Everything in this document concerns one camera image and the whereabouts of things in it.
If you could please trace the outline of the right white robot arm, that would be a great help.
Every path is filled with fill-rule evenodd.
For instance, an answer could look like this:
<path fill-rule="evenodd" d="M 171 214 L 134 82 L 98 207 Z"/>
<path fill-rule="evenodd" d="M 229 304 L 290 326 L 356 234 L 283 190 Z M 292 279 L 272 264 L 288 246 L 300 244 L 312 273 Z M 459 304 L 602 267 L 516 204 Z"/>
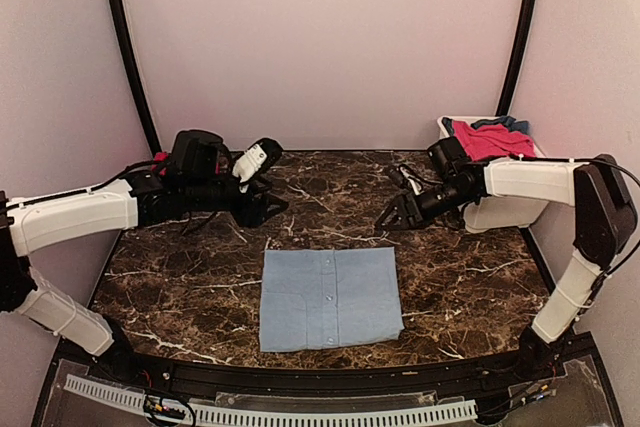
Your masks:
<path fill-rule="evenodd" d="M 550 292 L 519 336 L 510 371 L 534 379 L 559 355 L 567 333 L 605 280 L 639 248 L 639 180 L 609 154 L 561 159 L 522 155 L 472 160 L 438 143 L 427 151 L 435 180 L 406 164 L 386 173 L 400 188 L 378 231 L 424 229 L 455 214 L 470 233 L 517 227 Z"/>

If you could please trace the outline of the red t-shirt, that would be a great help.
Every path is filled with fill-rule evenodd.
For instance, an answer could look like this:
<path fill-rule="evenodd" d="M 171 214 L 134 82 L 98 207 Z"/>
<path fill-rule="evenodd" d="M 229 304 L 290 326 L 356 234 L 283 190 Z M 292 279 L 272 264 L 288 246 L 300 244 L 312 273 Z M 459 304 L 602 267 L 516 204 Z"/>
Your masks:
<path fill-rule="evenodd" d="M 170 158 L 169 152 L 158 152 L 154 155 L 154 161 L 158 163 L 165 162 L 169 158 Z"/>

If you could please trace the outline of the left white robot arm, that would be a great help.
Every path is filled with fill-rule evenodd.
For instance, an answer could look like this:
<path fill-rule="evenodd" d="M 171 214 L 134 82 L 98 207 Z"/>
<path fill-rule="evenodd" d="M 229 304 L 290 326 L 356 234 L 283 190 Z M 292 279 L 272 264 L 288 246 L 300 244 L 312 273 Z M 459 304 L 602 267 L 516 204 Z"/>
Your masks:
<path fill-rule="evenodd" d="M 120 383 L 141 374 L 116 322 L 98 314 L 45 278 L 31 262 L 48 250 L 113 237 L 189 214 L 228 213 L 244 228 L 281 214 L 285 200 L 263 179 L 230 174 L 198 179 L 165 169 L 138 169 L 103 186 L 44 197 L 1 199 L 1 311 L 22 315 L 89 355 Z"/>

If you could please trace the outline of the light blue shirt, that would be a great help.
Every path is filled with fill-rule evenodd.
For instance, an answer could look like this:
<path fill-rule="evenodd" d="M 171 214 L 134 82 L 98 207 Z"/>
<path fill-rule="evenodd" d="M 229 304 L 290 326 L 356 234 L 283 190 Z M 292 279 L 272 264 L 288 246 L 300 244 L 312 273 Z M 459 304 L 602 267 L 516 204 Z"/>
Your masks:
<path fill-rule="evenodd" d="M 395 250 L 267 250 L 260 350 L 323 350 L 396 340 L 404 330 Z"/>

